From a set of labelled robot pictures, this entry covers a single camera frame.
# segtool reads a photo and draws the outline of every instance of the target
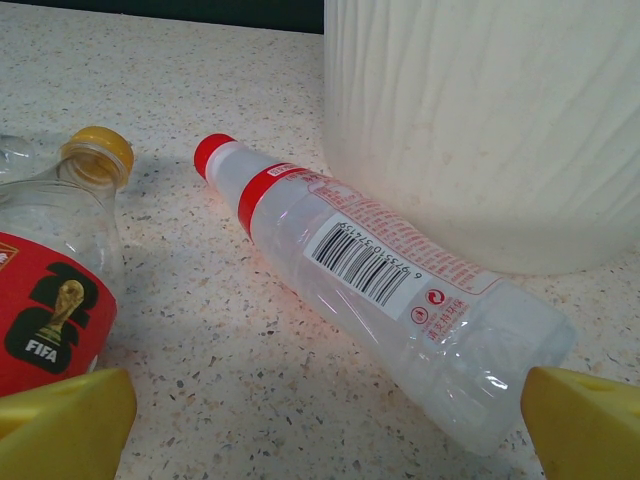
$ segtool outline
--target red label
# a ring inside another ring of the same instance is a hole
[[[0,396],[86,373],[116,317],[78,262],[1,232],[0,292]]]
[[[278,180],[294,172],[306,170],[292,163],[278,163],[265,168],[244,187],[238,202],[238,220],[251,238],[251,218],[260,199]]]

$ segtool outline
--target bottle neck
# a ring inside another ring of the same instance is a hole
[[[93,193],[105,207],[113,207],[116,191],[127,181],[127,170],[115,155],[97,145],[74,143],[60,149],[60,158],[38,177],[73,183]]]

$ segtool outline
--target yellow bottle cap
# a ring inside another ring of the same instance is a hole
[[[86,127],[78,131],[73,135],[73,137],[71,137],[69,142],[63,145],[61,149],[62,156],[66,156],[66,154],[70,153],[71,150],[81,145],[97,146],[113,155],[120,162],[118,167],[122,167],[122,170],[124,170],[120,172],[121,178],[118,186],[122,186],[127,183],[129,173],[131,173],[131,169],[133,168],[135,157],[129,142],[127,142],[122,136],[106,127]],[[98,161],[94,164],[94,168],[88,168],[87,165],[84,165],[81,168],[82,172],[78,173],[83,174],[83,176],[93,178],[104,176],[104,172],[111,170],[105,162],[108,162],[108,160],[104,159],[102,161]]]

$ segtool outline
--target bottle cap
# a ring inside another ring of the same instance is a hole
[[[62,146],[61,153],[64,156],[66,152],[75,146],[80,145],[94,145],[106,150],[111,153],[119,162],[118,165],[120,170],[120,184],[118,186],[123,186],[127,183],[129,178],[129,173],[131,173],[131,169],[133,168],[133,162],[135,160],[133,150],[123,137],[118,135],[113,130],[110,130],[106,127],[86,127],[82,130],[78,131],[71,140]],[[107,166],[103,164],[103,162],[96,162],[94,167],[90,168],[92,171],[87,171],[88,166],[84,165],[82,167],[83,176],[89,176],[93,178],[99,178],[105,176],[105,171],[110,171],[111,169],[106,168]]]
[[[193,155],[193,164],[202,178],[207,179],[207,163],[213,153],[225,143],[235,141],[234,138],[224,133],[214,133],[200,142],[200,145],[196,148],[196,153]]]

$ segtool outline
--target red bottle cap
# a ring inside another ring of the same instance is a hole
[[[207,179],[207,163],[209,162],[211,155],[213,155],[213,152],[225,143],[235,141],[236,140],[234,138],[231,138],[229,135],[225,135],[224,133],[214,133],[200,142],[200,145],[196,148],[196,153],[193,155],[193,164],[202,178],[205,180]]]

